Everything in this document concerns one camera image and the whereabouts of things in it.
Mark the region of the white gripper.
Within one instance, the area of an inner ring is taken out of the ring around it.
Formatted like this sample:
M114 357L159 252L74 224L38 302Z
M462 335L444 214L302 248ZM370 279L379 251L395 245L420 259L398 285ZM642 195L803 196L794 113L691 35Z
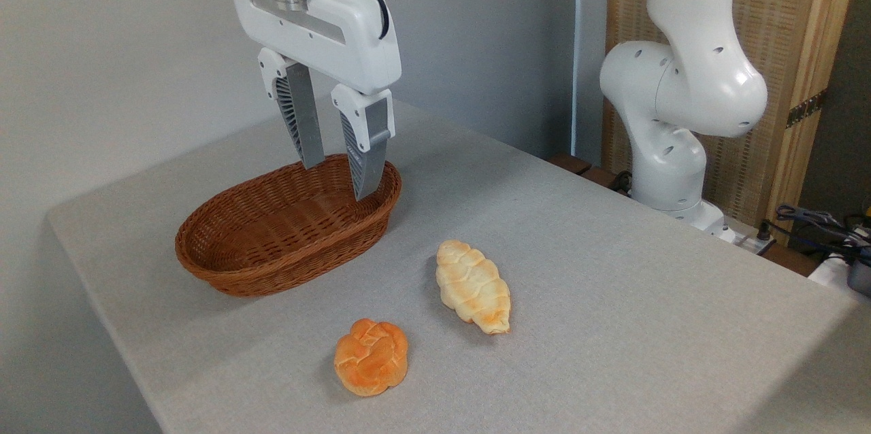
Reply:
M401 77L395 31L379 38L377 0L309 0L298 12L281 10L276 0L233 2L246 34L265 47L258 55L265 92L279 106L304 167L325 159L310 68L340 83L331 97L355 198L376 191L396 134L392 92L385 88Z

